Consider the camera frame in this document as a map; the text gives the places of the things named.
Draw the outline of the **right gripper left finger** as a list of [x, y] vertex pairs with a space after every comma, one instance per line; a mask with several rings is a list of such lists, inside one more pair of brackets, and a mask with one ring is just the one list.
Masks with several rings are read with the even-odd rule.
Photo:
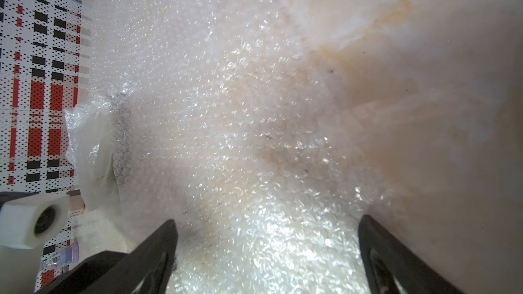
[[176, 223], [167, 220], [131, 253], [88, 257], [38, 293], [165, 293], [177, 242]]

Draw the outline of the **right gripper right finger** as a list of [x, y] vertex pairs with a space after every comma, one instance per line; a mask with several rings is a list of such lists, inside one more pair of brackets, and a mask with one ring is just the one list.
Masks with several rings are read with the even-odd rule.
[[371, 293], [461, 293], [370, 215], [358, 225], [358, 240]]

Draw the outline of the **bubble wrap sheet of cream plate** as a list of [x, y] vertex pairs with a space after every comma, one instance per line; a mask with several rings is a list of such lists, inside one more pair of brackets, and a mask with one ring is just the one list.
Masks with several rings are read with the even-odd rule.
[[358, 222], [392, 190], [279, 0], [93, 0], [92, 31], [120, 223], [176, 222], [169, 293], [369, 292]]

